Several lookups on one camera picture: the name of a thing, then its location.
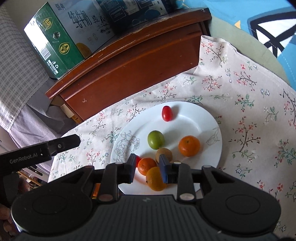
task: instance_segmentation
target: plaid curtain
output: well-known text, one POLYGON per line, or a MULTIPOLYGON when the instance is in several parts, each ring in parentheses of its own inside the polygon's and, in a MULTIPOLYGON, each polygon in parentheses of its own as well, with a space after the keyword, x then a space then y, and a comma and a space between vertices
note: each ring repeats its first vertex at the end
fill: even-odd
POLYGON ((0 7, 0 126, 9 131, 29 98, 48 80, 45 69, 0 7))

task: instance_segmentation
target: cardboard box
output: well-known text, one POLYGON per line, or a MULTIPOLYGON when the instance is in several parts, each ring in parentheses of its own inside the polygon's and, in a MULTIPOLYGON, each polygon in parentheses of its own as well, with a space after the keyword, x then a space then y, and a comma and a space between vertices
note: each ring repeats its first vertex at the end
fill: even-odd
POLYGON ((112 29, 122 33, 139 23, 173 11, 170 0, 97 0, 112 29))
POLYGON ((52 75, 60 79, 114 36, 96 1, 46 3, 24 29, 52 75))

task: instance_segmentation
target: white plate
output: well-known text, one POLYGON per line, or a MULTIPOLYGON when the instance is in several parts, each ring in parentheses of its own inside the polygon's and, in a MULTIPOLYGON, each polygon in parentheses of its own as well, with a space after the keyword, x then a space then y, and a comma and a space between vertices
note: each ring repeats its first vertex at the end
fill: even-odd
MULTIPOLYGON (((222 152, 222 135, 214 117, 202 107, 188 102, 167 102, 143 111, 122 129, 111 153, 111 162, 126 162, 131 153, 141 158, 155 159, 156 150, 149 147, 148 134, 158 130, 165 137, 164 147, 173 153, 173 161, 188 164, 192 169, 201 169, 203 165, 217 167, 222 152), (161 112, 164 106, 170 106, 174 119, 165 122, 161 112), (178 150, 179 141, 188 135, 200 140, 201 150, 194 157, 184 157, 178 150)), ((195 190, 200 185, 194 184, 195 190)), ((169 184, 160 192, 151 190, 146 184, 146 177, 136 168, 131 184, 120 184, 120 190, 129 195, 177 195, 177 185, 169 184)))

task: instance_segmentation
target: red cherry tomato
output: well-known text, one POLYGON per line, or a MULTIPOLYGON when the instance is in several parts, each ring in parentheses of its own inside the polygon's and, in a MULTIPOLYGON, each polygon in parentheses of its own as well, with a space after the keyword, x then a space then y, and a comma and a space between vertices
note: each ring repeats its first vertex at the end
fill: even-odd
POLYGON ((138 167, 139 161, 141 161, 141 157, 139 157, 138 155, 136 155, 136 167, 138 167))
POLYGON ((169 106, 163 107, 163 111, 161 113, 164 121, 171 121, 173 119, 173 112, 169 106))

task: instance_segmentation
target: tablecloth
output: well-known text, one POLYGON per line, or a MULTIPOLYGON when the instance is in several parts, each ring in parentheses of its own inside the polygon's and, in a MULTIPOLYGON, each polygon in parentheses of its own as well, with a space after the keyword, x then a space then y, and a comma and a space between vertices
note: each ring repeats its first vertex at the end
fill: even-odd
POLYGON ((69 131, 66 135, 78 134, 81 144, 55 157, 49 180, 85 165, 105 168, 120 131, 135 116, 159 103, 187 101, 209 111, 220 126, 219 169, 273 195, 282 208, 275 233, 296 237, 295 97, 282 79, 230 43, 202 36, 197 67, 134 94, 69 131))

